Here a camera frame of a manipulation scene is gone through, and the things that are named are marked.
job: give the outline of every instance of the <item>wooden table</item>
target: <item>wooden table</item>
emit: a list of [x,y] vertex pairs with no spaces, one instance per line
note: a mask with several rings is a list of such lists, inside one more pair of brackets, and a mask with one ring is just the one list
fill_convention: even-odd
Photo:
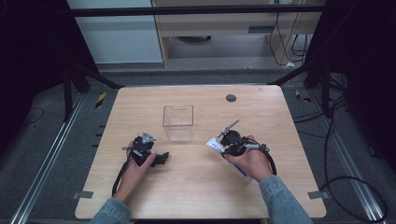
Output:
[[[234,94],[236,101],[226,101]],[[163,128],[165,105],[193,105],[193,140],[170,142]],[[311,217],[324,217],[303,146],[278,86],[177,86],[120,89],[94,158],[76,216],[92,218],[107,198],[124,163],[126,147],[139,133],[157,137],[153,151],[170,152],[165,165],[150,168],[130,202],[133,218],[267,218],[258,183],[246,181],[206,142],[240,119],[233,130],[253,134],[271,149],[278,175]]]

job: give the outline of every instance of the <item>person's hand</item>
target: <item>person's hand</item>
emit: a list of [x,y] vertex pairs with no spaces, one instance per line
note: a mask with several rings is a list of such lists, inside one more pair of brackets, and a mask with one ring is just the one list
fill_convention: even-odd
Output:
[[119,189],[113,195],[113,198],[127,204],[132,192],[142,181],[143,176],[145,176],[150,165],[154,162],[155,156],[156,153],[151,153],[141,166],[138,166],[134,160],[130,161],[122,175]]
[[241,168],[248,176],[260,182],[262,179],[272,174],[271,166],[264,153],[257,148],[247,148],[246,152],[239,157],[225,154],[225,159]]

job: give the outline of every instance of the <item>clear plastic box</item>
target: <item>clear plastic box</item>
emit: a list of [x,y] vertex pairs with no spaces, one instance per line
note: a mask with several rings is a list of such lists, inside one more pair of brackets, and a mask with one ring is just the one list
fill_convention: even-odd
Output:
[[193,105],[166,105],[163,108],[163,127],[169,141],[191,141],[193,124]]

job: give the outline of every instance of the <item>person's left hand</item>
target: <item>person's left hand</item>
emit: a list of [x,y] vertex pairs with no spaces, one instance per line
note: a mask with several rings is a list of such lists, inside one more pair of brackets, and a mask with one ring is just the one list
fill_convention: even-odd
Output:
[[134,160],[130,161],[122,175],[119,189],[113,195],[113,198],[127,204],[132,192],[137,188],[150,165],[154,162],[155,156],[156,153],[151,153],[141,166],[138,166]]

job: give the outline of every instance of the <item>sleeve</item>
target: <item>sleeve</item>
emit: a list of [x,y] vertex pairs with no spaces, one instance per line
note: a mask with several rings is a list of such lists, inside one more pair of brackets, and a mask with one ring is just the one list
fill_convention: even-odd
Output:
[[91,224],[106,223],[119,224],[129,223],[131,210],[117,199],[109,198],[100,208],[99,212],[91,220]]
[[313,223],[279,176],[261,180],[260,189],[272,223]]

